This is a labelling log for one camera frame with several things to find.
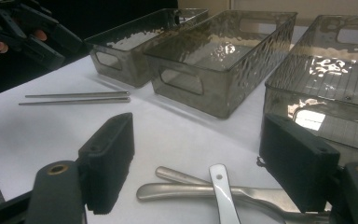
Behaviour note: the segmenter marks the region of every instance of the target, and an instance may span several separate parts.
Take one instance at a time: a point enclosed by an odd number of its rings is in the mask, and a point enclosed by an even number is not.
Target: clear plastic bin
[[[99,74],[133,87],[150,80],[144,50],[208,18],[208,10],[165,8],[85,40]]]
[[[145,52],[155,93],[226,119],[284,59],[296,13],[228,10]]]
[[[358,161],[358,16],[319,16],[266,82],[265,113],[289,117]]]

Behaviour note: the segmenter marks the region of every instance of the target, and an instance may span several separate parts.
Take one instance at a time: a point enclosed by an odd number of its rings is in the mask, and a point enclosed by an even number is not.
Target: textured plastic surface
[[[147,50],[155,93],[226,119],[283,60],[296,13],[228,10]]]
[[[320,16],[266,82],[265,113],[294,119],[358,161],[358,16]]]
[[[208,18],[206,9],[165,8],[85,40],[98,73],[142,87],[150,80],[144,50]]]

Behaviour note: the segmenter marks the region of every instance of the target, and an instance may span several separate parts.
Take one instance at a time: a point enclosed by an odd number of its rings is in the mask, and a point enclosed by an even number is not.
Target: metal tool
[[[171,190],[178,190],[186,195],[194,195],[193,191],[197,191],[202,196],[213,196],[213,188],[211,182],[198,179],[191,175],[186,175],[173,169],[160,166],[156,169],[156,176],[172,180],[178,183],[191,184],[190,185],[171,185]],[[168,194],[164,187],[165,184],[152,184],[152,189],[165,189],[165,193]],[[261,203],[270,203],[284,212],[299,213],[298,208],[290,199],[289,195],[283,189],[259,189],[249,187],[233,187],[231,186],[231,194],[237,198],[248,199],[252,201],[259,201]]]
[[[93,98],[93,97],[103,97],[103,98],[30,102],[30,103],[19,103],[19,105],[84,105],[84,104],[128,103],[131,101],[129,96],[130,93],[128,91],[26,95],[25,98]]]
[[[185,184],[146,184],[137,191],[139,200],[156,200],[173,197],[213,197],[213,187],[211,183],[198,179],[191,175],[186,175],[178,171],[160,166],[156,170],[156,175],[171,181]],[[283,218],[286,224],[328,224],[329,212],[306,213],[298,212],[294,203],[288,198],[282,189],[253,189],[247,187],[231,187],[231,193],[235,200],[257,204],[275,212]]]
[[[63,94],[25,95],[25,98],[125,97],[129,91],[81,92]]]
[[[241,224],[229,189],[226,166],[213,165],[209,168],[209,173],[219,208],[220,224]]]

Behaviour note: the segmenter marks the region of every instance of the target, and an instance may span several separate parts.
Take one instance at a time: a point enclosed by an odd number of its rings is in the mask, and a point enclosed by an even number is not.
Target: black object
[[[260,166],[282,185],[301,212],[333,206],[331,223],[358,224],[358,162],[338,166],[339,152],[289,118],[266,114]]]
[[[61,67],[65,58],[32,35],[38,29],[72,52],[78,51],[83,44],[35,0],[0,0],[0,41],[48,69]]]
[[[52,17],[80,39],[97,35],[162,8],[178,8],[177,0],[38,0]],[[76,53],[48,38],[47,45],[65,57],[63,65],[89,55],[83,44]],[[0,92],[51,72],[21,52],[9,49],[0,55]]]
[[[0,223],[87,223],[84,205],[109,213],[134,155],[132,114],[109,119],[79,149],[77,161],[57,161],[39,170],[34,189],[0,205]]]

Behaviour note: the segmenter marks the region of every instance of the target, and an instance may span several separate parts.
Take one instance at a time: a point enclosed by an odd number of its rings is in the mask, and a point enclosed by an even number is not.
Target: stainless steel handle
[[[269,207],[275,207],[274,210],[284,212],[297,212],[298,209],[293,203],[282,203],[285,201],[287,194],[282,194],[279,189],[253,189],[257,192],[258,198],[253,197],[243,190],[243,187],[231,187],[231,194],[235,199],[241,199],[248,202],[258,202],[267,204]],[[136,196],[142,201],[151,201],[162,198],[176,198],[176,197],[214,197],[212,185],[193,185],[193,184],[145,184],[138,188]]]
[[[281,215],[286,224],[328,224],[329,213],[321,214],[302,214],[297,212],[285,212],[280,207],[270,202],[262,202],[254,200],[243,194],[239,194],[237,190],[231,193],[235,199],[240,199],[249,203],[256,203],[262,207],[266,207],[277,214]],[[214,197],[212,185],[191,185],[191,184],[145,184],[138,188],[136,197],[141,201],[152,201],[166,198],[183,198],[183,197]]]
[[[156,169],[156,175],[165,179],[169,179],[178,183],[185,184],[196,184],[196,185],[206,185],[211,186],[211,183],[205,180],[198,179],[192,175],[186,175],[180,173],[178,171],[172,170],[167,167],[159,166]],[[206,191],[208,190],[208,194],[213,194],[212,190],[206,188],[193,188],[193,190],[198,191]],[[286,191],[283,189],[258,189],[258,188],[249,188],[249,187],[231,187],[231,193],[235,196],[240,196],[243,199],[249,200],[257,200],[262,203],[269,203],[277,206],[278,209],[283,210],[284,212],[297,212],[297,206],[290,199],[289,195],[287,195]]]

